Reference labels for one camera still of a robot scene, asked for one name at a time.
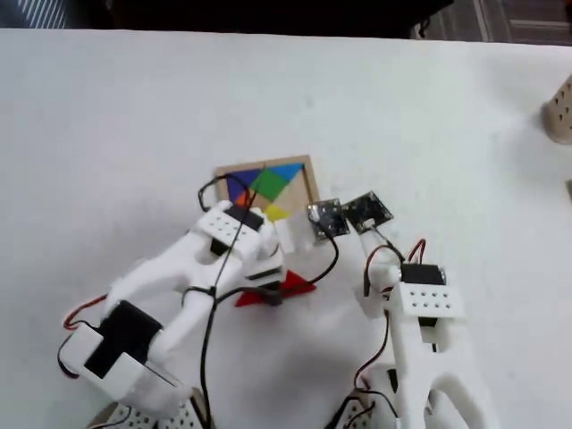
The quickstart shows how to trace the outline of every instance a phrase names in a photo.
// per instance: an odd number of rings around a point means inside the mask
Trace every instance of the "wooden frame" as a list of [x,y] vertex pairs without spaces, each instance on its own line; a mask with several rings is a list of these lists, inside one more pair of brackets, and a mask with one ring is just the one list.
[[[302,168],[297,173],[295,180],[289,182],[286,188],[284,188],[284,190],[286,190],[291,185],[291,189],[287,192],[281,193],[279,196],[279,198],[282,198],[282,203],[285,203],[285,206],[288,207],[288,210],[286,211],[291,215],[294,212],[294,209],[296,211],[303,210],[309,203],[318,201],[320,199],[318,187],[315,182],[314,169],[312,168],[312,162],[310,161],[309,156],[289,156],[285,158],[271,159],[254,163],[226,165],[217,168],[214,173],[218,176],[232,172],[244,172],[256,169],[264,170],[265,168],[268,169],[269,167],[289,164],[302,164]],[[303,186],[300,185],[302,182],[300,181],[298,175],[300,175],[300,177],[303,179]],[[227,181],[219,181],[217,188],[220,199],[230,199]],[[253,206],[259,206],[256,200]],[[269,215],[269,218],[272,217],[274,217],[272,220],[280,218]]]

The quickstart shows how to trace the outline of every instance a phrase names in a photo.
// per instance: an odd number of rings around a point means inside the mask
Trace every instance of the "tangram puzzle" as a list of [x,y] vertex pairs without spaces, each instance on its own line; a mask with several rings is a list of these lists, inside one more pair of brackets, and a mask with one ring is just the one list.
[[[317,201],[318,190],[309,156],[294,156],[259,163],[239,164],[216,169],[216,175],[232,173],[257,192],[252,206],[259,207],[271,221],[289,217]],[[233,179],[219,182],[223,199],[246,204],[246,191]]]

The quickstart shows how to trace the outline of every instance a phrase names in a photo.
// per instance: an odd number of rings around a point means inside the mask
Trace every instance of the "red wire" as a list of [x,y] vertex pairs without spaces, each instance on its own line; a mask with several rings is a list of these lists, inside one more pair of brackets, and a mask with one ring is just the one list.
[[390,332],[390,315],[387,311],[383,312],[385,314],[385,322],[387,323],[385,326],[385,335],[383,336],[383,344],[381,346],[381,348],[379,350],[377,350],[377,353],[375,353],[372,357],[370,357],[355,373],[354,375],[354,388],[356,390],[359,390],[358,388],[358,378],[359,375],[371,364],[373,364],[385,351],[385,348],[387,347],[387,340],[389,338],[389,332]]
[[85,304],[81,304],[79,307],[77,307],[75,310],[73,310],[70,314],[68,314],[67,317],[63,320],[63,328],[68,330],[68,331],[75,331],[76,329],[78,329],[78,327],[76,325],[77,322],[72,321],[75,318],[75,316],[78,315],[81,311],[85,310],[86,308],[90,308],[96,304],[99,304],[101,301],[105,300],[106,298],[107,298],[107,294],[102,295],[100,297],[97,297],[95,299],[92,299],[91,301],[86,302]]
[[418,241],[417,244],[413,247],[413,249],[411,249],[411,251],[409,252],[408,262],[411,262],[413,260],[415,253],[421,248],[421,252],[419,253],[419,264],[422,264],[423,263],[423,255],[425,254],[425,245],[426,244],[427,244],[426,239],[421,239],[420,241]]
[[391,248],[391,246],[388,246],[387,244],[382,244],[378,247],[376,247],[374,250],[372,250],[372,253],[369,254],[369,256],[366,259],[366,270],[365,270],[365,276],[367,278],[367,281],[369,282],[369,266],[372,264],[372,261],[374,260],[375,255],[377,254],[378,251],[380,251],[382,248],[388,248],[389,250],[391,250],[393,253],[395,253],[395,250],[393,250]]

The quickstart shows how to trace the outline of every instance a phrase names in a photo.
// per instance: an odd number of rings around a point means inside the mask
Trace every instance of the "floor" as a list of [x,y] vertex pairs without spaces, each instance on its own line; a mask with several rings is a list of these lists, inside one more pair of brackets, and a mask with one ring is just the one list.
[[564,0],[455,0],[427,38],[572,46]]

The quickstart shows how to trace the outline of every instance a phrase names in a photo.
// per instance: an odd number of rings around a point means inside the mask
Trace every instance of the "blue triangle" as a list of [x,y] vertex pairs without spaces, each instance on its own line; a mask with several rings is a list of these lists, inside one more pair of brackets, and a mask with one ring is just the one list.
[[[262,172],[262,169],[256,168],[255,170],[243,170],[241,172],[231,172],[231,174],[244,181],[244,183],[247,186],[250,186],[252,182],[254,182],[257,179],[258,174],[260,174],[260,172]],[[242,188],[242,185],[240,185],[240,183],[238,183],[234,179],[227,178],[226,187],[229,190],[229,200],[232,202],[236,201],[237,198],[240,197],[240,194],[244,192],[244,188]]]
[[298,174],[300,170],[302,170],[302,168],[304,168],[303,164],[285,164],[268,167],[268,170],[275,172],[284,180],[290,182],[292,179],[294,179],[294,176]]

